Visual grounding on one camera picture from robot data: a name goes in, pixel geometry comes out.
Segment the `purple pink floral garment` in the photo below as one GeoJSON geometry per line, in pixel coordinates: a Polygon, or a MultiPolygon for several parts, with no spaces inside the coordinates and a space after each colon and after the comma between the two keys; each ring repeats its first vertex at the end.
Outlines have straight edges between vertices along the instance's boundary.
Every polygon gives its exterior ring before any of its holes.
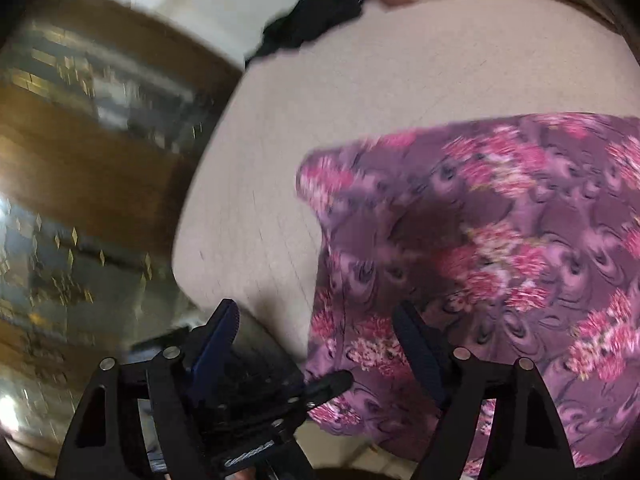
{"type": "Polygon", "coordinates": [[[574,462],[639,415],[639,122],[533,114],[405,130],[307,156],[322,241],[305,373],[354,386],[311,416],[417,460],[439,411],[394,333],[411,302],[484,361],[532,360],[574,462]]]}

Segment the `black crumpled garment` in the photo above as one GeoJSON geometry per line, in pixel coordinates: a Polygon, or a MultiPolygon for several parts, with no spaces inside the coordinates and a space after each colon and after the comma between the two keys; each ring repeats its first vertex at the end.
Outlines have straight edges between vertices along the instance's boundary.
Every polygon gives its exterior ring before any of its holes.
{"type": "Polygon", "coordinates": [[[245,59],[245,67],[281,50],[298,50],[329,30],[356,20],[362,14],[363,3],[364,0],[298,0],[291,10],[264,27],[262,40],[245,59]]]}

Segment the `brown wooden cabinet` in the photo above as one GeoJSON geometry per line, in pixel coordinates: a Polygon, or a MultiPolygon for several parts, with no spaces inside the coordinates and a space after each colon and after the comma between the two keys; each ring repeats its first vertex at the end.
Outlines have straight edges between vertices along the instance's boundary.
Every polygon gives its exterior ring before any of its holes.
{"type": "Polygon", "coordinates": [[[30,0],[1,41],[1,434],[52,477],[99,360],[192,307],[170,258],[241,79],[113,0],[30,0]]]}

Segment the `beige quilted sofa seat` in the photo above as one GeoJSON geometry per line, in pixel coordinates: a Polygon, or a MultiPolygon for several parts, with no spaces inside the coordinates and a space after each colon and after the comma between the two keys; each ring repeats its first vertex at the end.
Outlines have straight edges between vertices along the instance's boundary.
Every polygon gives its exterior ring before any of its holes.
{"type": "Polygon", "coordinates": [[[172,268],[200,307],[232,298],[305,364],[319,221],[307,156],[405,130],[533,114],[639,121],[625,40],[552,0],[442,0],[371,11],[250,64],[182,214],[172,268]]]}

